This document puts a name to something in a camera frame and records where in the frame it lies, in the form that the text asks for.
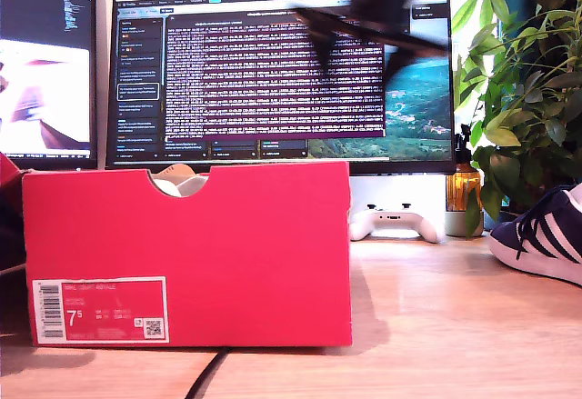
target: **sneaker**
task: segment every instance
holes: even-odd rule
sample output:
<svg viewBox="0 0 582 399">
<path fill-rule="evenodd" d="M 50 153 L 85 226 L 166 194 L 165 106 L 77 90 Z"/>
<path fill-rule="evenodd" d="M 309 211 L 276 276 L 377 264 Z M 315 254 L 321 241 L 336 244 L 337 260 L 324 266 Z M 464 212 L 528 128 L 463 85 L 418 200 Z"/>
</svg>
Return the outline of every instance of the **sneaker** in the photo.
<svg viewBox="0 0 582 399">
<path fill-rule="evenodd" d="M 582 285 L 582 184 L 553 189 L 487 240 L 510 267 Z"/>
</svg>

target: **computer monitor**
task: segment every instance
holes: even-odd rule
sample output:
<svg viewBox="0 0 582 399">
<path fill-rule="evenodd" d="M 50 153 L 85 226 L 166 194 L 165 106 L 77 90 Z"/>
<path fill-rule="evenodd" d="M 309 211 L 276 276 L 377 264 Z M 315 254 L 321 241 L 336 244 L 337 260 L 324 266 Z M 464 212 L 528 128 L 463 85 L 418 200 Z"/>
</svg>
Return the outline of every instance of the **computer monitor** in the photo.
<svg viewBox="0 0 582 399">
<path fill-rule="evenodd" d="M 386 88 L 394 48 L 341 35 L 325 74 L 292 9 L 350 0 L 114 0 L 106 166 L 342 159 L 352 175 L 454 170 L 450 55 Z M 450 48 L 449 0 L 403 30 Z"/>
<path fill-rule="evenodd" d="M 96 167 L 95 70 L 95 0 L 0 0 L 0 152 Z"/>
</svg>

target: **white game controller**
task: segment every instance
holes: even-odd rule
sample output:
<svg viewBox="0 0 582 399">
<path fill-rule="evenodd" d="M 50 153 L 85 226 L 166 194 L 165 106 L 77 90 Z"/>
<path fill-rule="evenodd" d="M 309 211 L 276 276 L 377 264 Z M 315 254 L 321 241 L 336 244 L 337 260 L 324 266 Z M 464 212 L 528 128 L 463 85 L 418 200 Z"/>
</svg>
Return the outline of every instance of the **white game controller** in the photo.
<svg viewBox="0 0 582 399">
<path fill-rule="evenodd" d="M 410 210 L 410 204 L 402 204 L 400 211 L 377 209 L 368 205 L 367 210 L 354 214 L 349 226 L 350 239 L 361 240 L 376 229 L 412 229 L 430 243 L 440 243 L 443 235 L 422 215 Z"/>
</svg>

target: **barcode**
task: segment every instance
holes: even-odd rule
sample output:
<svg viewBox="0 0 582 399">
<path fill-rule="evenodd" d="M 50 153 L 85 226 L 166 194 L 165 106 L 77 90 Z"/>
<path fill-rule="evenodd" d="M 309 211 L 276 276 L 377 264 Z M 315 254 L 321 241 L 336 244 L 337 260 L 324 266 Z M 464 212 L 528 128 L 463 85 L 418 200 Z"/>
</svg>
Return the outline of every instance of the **barcode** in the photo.
<svg viewBox="0 0 582 399">
<path fill-rule="evenodd" d="M 145 338 L 164 338 L 164 319 L 144 319 Z"/>
<path fill-rule="evenodd" d="M 45 338 L 64 338 L 65 324 L 60 285 L 39 285 L 41 331 Z"/>
</svg>

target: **size label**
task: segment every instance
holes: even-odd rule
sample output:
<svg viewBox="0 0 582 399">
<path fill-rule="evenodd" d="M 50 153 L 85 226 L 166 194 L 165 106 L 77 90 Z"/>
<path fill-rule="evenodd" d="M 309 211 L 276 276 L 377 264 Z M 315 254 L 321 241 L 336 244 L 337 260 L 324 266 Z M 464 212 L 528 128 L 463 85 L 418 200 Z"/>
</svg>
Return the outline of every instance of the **size label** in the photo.
<svg viewBox="0 0 582 399">
<path fill-rule="evenodd" d="M 33 281 L 39 344 L 169 343 L 166 278 Z"/>
</svg>

